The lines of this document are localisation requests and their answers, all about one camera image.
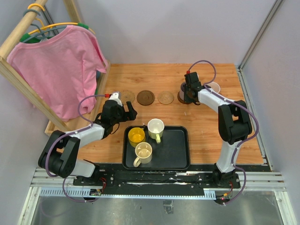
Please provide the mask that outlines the purple mug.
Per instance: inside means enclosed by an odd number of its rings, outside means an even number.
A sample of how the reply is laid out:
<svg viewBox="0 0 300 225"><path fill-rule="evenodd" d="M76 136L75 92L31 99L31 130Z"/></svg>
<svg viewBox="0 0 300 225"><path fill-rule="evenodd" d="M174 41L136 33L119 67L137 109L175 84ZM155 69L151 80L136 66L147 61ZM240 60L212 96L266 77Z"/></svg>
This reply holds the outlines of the purple mug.
<svg viewBox="0 0 300 225"><path fill-rule="evenodd" d="M186 85L185 82L183 82L181 85L180 85L180 91L179 91L179 97L182 101L184 101L184 86Z"/></svg>

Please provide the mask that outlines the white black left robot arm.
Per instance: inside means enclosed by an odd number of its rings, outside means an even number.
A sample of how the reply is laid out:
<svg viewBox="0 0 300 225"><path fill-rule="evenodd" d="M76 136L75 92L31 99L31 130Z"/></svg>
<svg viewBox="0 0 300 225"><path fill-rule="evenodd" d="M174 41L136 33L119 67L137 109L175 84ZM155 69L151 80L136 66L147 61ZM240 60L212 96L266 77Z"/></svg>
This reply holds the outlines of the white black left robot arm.
<svg viewBox="0 0 300 225"><path fill-rule="evenodd" d="M100 181L100 168L97 164L77 158L80 148L113 134L113 127L121 122L136 119L137 111L131 102L126 102L128 111L115 100L107 100L91 125L81 129L62 132L54 131L48 139L38 160L38 166L45 169L48 176L67 178L83 177L89 185Z"/></svg>

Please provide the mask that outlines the cream mug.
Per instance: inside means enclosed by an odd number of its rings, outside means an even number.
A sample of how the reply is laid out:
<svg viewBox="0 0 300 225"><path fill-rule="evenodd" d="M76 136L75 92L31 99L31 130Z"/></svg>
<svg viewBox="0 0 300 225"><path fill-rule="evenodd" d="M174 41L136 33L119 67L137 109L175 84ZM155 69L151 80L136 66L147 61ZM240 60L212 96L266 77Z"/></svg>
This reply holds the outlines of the cream mug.
<svg viewBox="0 0 300 225"><path fill-rule="evenodd" d="M147 142L139 143L135 148L136 159L133 162L134 167L140 164L147 164L152 160L152 146Z"/></svg>

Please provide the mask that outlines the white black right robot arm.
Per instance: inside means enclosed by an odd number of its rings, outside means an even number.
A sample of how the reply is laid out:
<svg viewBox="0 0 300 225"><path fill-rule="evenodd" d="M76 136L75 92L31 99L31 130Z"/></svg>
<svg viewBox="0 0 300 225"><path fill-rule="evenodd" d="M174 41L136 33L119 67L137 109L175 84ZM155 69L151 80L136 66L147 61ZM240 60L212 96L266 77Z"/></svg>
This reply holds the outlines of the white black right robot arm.
<svg viewBox="0 0 300 225"><path fill-rule="evenodd" d="M246 103L233 101L216 93L211 87L201 85L196 72L185 74L184 101L196 105L204 104L218 115L218 132L222 148L214 165L213 184L219 188L235 180L236 159L241 143L252 133L252 125Z"/></svg>

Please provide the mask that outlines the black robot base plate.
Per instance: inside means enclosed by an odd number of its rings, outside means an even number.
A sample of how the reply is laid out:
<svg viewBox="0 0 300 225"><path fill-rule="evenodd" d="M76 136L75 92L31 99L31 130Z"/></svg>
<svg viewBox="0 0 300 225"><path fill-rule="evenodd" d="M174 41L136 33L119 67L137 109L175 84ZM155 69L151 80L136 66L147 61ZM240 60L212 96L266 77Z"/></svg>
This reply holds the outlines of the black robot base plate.
<svg viewBox="0 0 300 225"><path fill-rule="evenodd" d="M218 187L212 180L214 165L190 165L183 171L175 170L128 170L122 164L98 164L100 168L100 181L95 184L86 178L76 176L73 180L75 186L105 186L109 190L138 190L143 193L157 192L168 194L178 193L191 188L204 190L205 188L240 188L240 180L235 173L235 180L229 184Z"/></svg>

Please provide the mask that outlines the pale green mug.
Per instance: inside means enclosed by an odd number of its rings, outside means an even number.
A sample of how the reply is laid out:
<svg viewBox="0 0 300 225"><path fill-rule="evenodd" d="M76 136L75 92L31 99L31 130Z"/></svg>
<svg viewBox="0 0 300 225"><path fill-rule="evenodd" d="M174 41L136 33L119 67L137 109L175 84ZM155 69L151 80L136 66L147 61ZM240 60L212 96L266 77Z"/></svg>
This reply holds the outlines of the pale green mug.
<svg viewBox="0 0 300 225"><path fill-rule="evenodd" d="M158 144L160 144L165 128L163 121L160 119L151 119L147 124L147 128L149 137L155 140Z"/></svg>

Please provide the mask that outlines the large woven rattan coaster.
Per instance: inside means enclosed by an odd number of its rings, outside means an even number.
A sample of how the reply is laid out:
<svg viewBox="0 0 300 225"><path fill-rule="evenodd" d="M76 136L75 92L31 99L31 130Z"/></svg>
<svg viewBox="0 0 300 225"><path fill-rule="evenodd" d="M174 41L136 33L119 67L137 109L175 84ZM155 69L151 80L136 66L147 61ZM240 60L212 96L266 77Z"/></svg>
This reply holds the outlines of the large woven rattan coaster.
<svg viewBox="0 0 300 225"><path fill-rule="evenodd" d="M120 94L121 94L120 97L121 102L124 105L127 103L127 101L130 101L132 103L135 100L135 94L130 90L123 90L120 92Z"/></svg>

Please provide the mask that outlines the pink mug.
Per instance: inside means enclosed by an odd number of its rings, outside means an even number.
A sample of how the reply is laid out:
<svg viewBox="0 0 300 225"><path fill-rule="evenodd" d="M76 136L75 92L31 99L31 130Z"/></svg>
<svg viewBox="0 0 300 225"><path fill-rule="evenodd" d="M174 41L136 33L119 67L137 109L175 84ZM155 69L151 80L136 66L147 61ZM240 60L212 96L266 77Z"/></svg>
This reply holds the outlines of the pink mug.
<svg viewBox="0 0 300 225"><path fill-rule="evenodd" d="M220 88L219 84L216 83L216 82L210 82L210 83L208 84L208 86L209 86L211 89L213 89L213 91L216 92L216 93L219 93L219 92L221 91L221 88Z"/></svg>

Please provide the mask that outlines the yellow translucent cup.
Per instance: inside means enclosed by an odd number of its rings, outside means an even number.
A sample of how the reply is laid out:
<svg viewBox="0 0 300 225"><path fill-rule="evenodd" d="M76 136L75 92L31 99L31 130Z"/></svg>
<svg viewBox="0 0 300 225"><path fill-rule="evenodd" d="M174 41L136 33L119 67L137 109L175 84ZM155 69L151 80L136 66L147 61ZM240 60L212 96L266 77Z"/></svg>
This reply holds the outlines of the yellow translucent cup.
<svg viewBox="0 0 300 225"><path fill-rule="evenodd" d="M130 129L128 133L128 140L130 145L135 148L139 143L145 142L145 131L140 127L134 127Z"/></svg>

